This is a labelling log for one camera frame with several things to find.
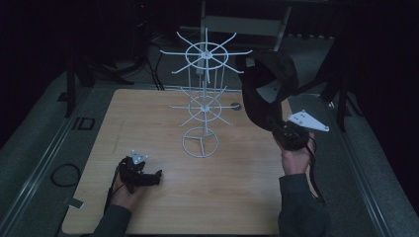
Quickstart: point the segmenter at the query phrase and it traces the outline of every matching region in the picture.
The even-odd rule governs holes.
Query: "sleeve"
[[[119,205],[110,205],[90,237],[124,237],[131,212]]]
[[[280,178],[282,210],[278,225],[282,237],[330,236],[331,218],[313,196],[305,174]]]

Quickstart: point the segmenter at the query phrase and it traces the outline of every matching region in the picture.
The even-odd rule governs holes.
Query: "wooden table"
[[[131,149],[148,155],[144,172],[163,170],[159,186],[148,188],[127,233],[277,234],[284,174],[281,151],[272,134],[240,111],[225,109],[209,123],[219,138],[207,158],[188,155],[184,133],[202,122],[189,119],[190,98],[180,91],[118,90],[109,106],[74,197],[62,224],[68,234],[92,233],[99,223],[118,163]],[[224,93],[221,103],[242,103],[241,93]],[[291,113],[283,102],[284,117]]]

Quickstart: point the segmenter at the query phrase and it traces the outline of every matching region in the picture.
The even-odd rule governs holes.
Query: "wire spinner rack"
[[[234,110],[240,107],[240,105],[223,106],[221,104],[221,95],[226,89],[226,86],[223,86],[225,68],[236,73],[243,73],[243,71],[238,71],[228,66],[228,58],[231,55],[248,54],[252,50],[228,52],[224,45],[233,40],[236,34],[223,43],[209,42],[208,29],[206,29],[205,41],[196,43],[188,41],[179,33],[177,35],[189,45],[185,52],[160,51],[168,55],[181,55],[185,57],[187,65],[176,71],[172,71],[172,73],[177,74],[181,71],[188,70],[189,87],[182,87],[181,90],[190,98],[190,103],[187,106],[170,107],[173,109],[188,110],[191,117],[180,124],[180,126],[184,126],[194,119],[202,123],[202,126],[193,127],[183,135],[182,146],[189,155],[196,158],[206,158],[217,150],[219,144],[218,136],[212,129],[209,129],[209,122],[220,119],[228,125],[232,125],[231,122],[221,117],[221,112],[223,109]],[[198,91],[192,90],[191,69],[194,68],[197,70],[200,80]],[[217,88],[218,74],[220,74],[221,78],[219,87]],[[213,87],[209,88],[211,79],[213,79]]]

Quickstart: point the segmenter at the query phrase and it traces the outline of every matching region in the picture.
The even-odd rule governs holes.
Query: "cable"
[[[358,115],[358,116],[360,116],[360,117],[363,117],[364,116],[364,114],[358,109],[358,107],[357,106],[355,106],[355,103],[352,101],[352,99],[349,97],[349,95],[347,95],[346,96],[346,98],[348,99],[348,101],[349,101],[349,104],[351,104],[351,106],[352,106],[352,108],[354,109],[354,111],[355,111],[355,113]]]
[[[161,50],[161,47],[159,45],[157,45],[156,43],[151,42],[150,44],[153,45],[153,46],[155,46],[155,47],[157,47],[157,48],[159,48]],[[160,52],[160,55],[157,58],[157,62],[156,62],[156,65],[155,65],[154,68],[152,67],[151,62],[148,59],[148,57],[146,58],[146,63],[148,65],[149,69],[150,69],[150,72],[149,73],[151,74],[151,77],[152,77],[152,79],[154,81],[154,84],[155,84],[157,90],[164,91],[164,86],[161,83],[160,79],[158,78],[158,73],[157,73],[157,68],[158,68],[158,65],[160,64],[160,60],[161,60],[162,55],[163,54]]]
[[[108,188],[108,195],[106,197],[106,202],[104,206],[104,214],[106,213],[106,210],[111,204],[111,197],[115,194],[116,191],[118,191],[123,186],[121,185],[117,190],[114,191],[114,184],[115,184],[115,180],[117,179],[118,172],[120,171],[120,165],[121,163],[115,169],[115,174],[114,174],[114,177],[112,178],[111,186]]]
[[[304,142],[303,140],[302,140],[302,138],[301,138],[301,136],[296,132],[296,131],[294,131],[294,130],[292,130],[291,129],[291,131],[293,132],[293,134],[295,134],[297,137],[298,137],[298,139],[301,141],[301,142]],[[314,143],[314,152],[317,150],[317,143],[315,142],[315,140],[311,137],[311,136],[309,136],[309,139],[311,139],[312,141],[313,141],[313,143]],[[309,173],[308,173],[308,177],[309,177],[309,180],[310,180],[310,182],[311,182],[311,185],[312,185],[312,187],[314,188],[314,191],[317,193],[317,197],[313,194],[313,193],[311,193],[312,195],[313,195],[313,197],[314,198],[316,198],[322,205],[325,205],[326,204],[326,199],[323,197],[323,195],[321,194],[321,192],[320,192],[320,189],[317,187],[317,184],[315,183],[315,180],[314,180],[314,167],[315,167],[315,156],[314,156],[314,153],[313,153],[313,151],[308,147],[308,144],[304,144],[304,146],[305,146],[305,149],[307,149],[307,151],[308,151],[308,153],[310,154],[310,164],[309,164],[309,166],[310,166],[310,171],[309,171]]]
[[[120,189],[120,188],[122,188],[123,186],[125,186],[126,184],[122,184],[121,186],[119,186],[112,194],[111,194],[111,197]]]
[[[145,59],[143,59],[143,58],[140,59],[140,58],[136,57],[132,61],[133,61],[132,66],[122,68],[122,69],[118,69],[118,70],[112,70],[112,69],[111,70],[114,71],[115,73],[117,73],[118,75],[122,76],[124,74],[129,73],[129,72],[132,72],[133,70],[135,70],[137,68],[140,68],[141,66],[142,66],[142,68],[144,68]],[[135,74],[135,73],[140,72],[142,70],[142,68],[138,69],[136,72],[132,73],[132,75]]]
[[[76,170],[76,172],[77,172],[77,182],[75,182],[75,183],[73,183],[73,184],[68,184],[68,185],[64,185],[64,184],[60,184],[59,182],[57,182],[56,180],[55,180],[55,174],[60,170],[60,169],[62,169],[62,168],[64,168],[64,167],[73,167],[75,170]],[[63,188],[68,188],[68,187],[74,187],[74,186],[77,186],[77,184],[78,184],[78,182],[80,181],[80,178],[81,178],[81,172],[80,172],[80,169],[76,166],[76,165],[73,165],[73,164],[62,164],[62,165],[60,165],[60,166],[58,166],[57,168],[55,168],[55,170],[53,170],[52,171],[52,173],[51,173],[51,175],[50,175],[50,179],[51,179],[51,181],[52,181],[52,183],[53,184],[55,184],[56,186],[58,186],[58,187],[63,187]]]

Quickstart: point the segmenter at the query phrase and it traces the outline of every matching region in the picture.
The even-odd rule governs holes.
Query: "human hand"
[[[314,152],[314,133],[310,133],[311,139],[308,139],[308,148]],[[297,151],[286,150],[281,143],[275,139],[282,151],[283,169],[286,175],[304,174],[310,164],[310,153],[306,148]]]
[[[130,212],[134,212],[146,187],[138,187],[133,194],[125,187],[121,180],[120,173],[117,174],[114,185],[114,194],[111,197],[111,204],[125,207]]]

